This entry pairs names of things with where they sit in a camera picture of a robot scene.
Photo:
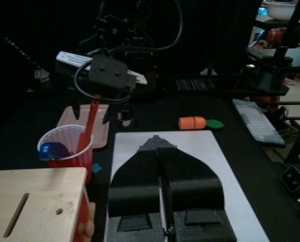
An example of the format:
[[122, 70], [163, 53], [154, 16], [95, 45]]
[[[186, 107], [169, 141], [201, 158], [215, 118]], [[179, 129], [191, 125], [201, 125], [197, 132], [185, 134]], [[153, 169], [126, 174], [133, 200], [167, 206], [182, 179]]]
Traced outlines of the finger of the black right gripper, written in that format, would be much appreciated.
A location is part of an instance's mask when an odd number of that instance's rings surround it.
[[114, 114], [114, 108], [115, 108], [115, 104], [114, 104], [114, 102], [110, 100], [110, 99], [107, 99], [107, 98], [104, 98], [102, 101], [100, 101], [100, 103], [102, 104], [104, 104], [106, 106], [107, 106], [107, 109], [106, 109], [106, 112], [104, 112], [104, 117], [103, 117], [103, 124], [106, 124], [108, 121], [110, 121], [110, 119], [111, 119], [111, 116], [112, 116], [112, 114]]
[[70, 95], [68, 99], [70, 99], [70, 106], [71, 106], [71, 109], [72, 109], [72, 113], [74, 113], [75, 119], [79, 120], [80, 119], [80, 100], [79, 100], [79, 96], [78, 95]]

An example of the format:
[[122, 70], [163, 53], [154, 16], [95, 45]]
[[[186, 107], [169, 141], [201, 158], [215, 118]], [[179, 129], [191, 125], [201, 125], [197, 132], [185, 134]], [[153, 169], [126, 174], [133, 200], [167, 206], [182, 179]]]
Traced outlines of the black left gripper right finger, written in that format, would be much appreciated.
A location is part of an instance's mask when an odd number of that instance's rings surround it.
[[169, 242], [237, 242], [220, 177], [194, 156], [155, 137]]

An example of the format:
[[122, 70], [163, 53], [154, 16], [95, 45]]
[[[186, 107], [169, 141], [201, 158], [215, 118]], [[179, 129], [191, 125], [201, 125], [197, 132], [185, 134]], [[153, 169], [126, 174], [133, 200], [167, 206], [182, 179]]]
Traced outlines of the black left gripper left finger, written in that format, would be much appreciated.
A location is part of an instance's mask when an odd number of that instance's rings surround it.
[[157, 136], [118, 134], [106, 205], [106, 242], [166, 242], [161, 216]]

